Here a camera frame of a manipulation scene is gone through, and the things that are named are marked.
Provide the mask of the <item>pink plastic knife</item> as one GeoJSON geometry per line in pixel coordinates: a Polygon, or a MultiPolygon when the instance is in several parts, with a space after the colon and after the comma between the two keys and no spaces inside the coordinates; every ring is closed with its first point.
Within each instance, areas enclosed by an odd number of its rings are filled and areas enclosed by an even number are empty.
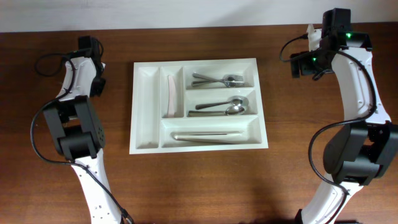
{"type": "Polygon", "coordinates": [[[173,76],[168,76],[169,100],[167,108],[167,117],[173,118],[177,112],[177,89],[173,76]]]}

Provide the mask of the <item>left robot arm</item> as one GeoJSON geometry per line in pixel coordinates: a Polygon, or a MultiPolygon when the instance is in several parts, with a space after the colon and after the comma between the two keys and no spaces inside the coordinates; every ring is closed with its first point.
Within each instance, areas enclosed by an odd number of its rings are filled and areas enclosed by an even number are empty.
{"type": "Polygon", "coordinates": [[[92,223],[132,223],[112,195],[104,168],[104,129],[90,98],[102,94],[103,46],[91,36],[78,39],[78,50],[62,55],[62,89],[43,109],[56,151],[75,171],[92,223]]]}

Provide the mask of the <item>steel tablespoon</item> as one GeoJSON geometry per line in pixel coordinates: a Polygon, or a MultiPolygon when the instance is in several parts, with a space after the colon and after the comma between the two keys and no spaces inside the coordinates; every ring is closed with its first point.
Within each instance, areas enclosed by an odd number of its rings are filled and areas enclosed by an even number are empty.
{"type": "Polygon", "coordinates": [[[201,109],[205,109],[205,108],[210,108],[210,107],[220,106],[220,105],[227,105],[227,104],[235,105],[235,106],[247,106],[249,104],[249,100],[244,96],[232,96],[227,101],[196,105],[195,109],[201,110],[201,109]]]}
{"type": "Polygon", "coordinates": [[[199,116],[234,116],[244,114],[246,111],[243,106],[230,106],[224,111],[189,111],[189,117],[199,116]]]}

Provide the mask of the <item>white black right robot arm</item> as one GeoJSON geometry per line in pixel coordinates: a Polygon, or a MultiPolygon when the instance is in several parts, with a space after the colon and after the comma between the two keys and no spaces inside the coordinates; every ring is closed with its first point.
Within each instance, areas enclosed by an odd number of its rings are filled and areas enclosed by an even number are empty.
{"type": "Polygon", "coordinates": [[[377,91],[369,35],[352,29],[349,9],[324,12],[322,28],[309,25],[301,39],[308,40],[308,50],[287,59],[292,76],[319,80],[334,73],[344,119],[322,127],[310,140],[308,160],[322,182],[295,222],[334,223],[355,193],[386,173],[397,153],[397,125],[377,91]]]}

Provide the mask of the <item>steel tongs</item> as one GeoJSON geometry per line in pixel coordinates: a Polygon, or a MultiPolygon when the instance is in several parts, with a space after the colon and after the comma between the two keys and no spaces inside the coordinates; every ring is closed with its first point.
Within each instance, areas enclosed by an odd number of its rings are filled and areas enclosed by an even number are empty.
{"type": "Polygon", "coordinates": [[[237,144],[243,136],[241,132],[198,132],[198,133],[172,133],[176,141],[205,142],[215,144],[237,144]]]}

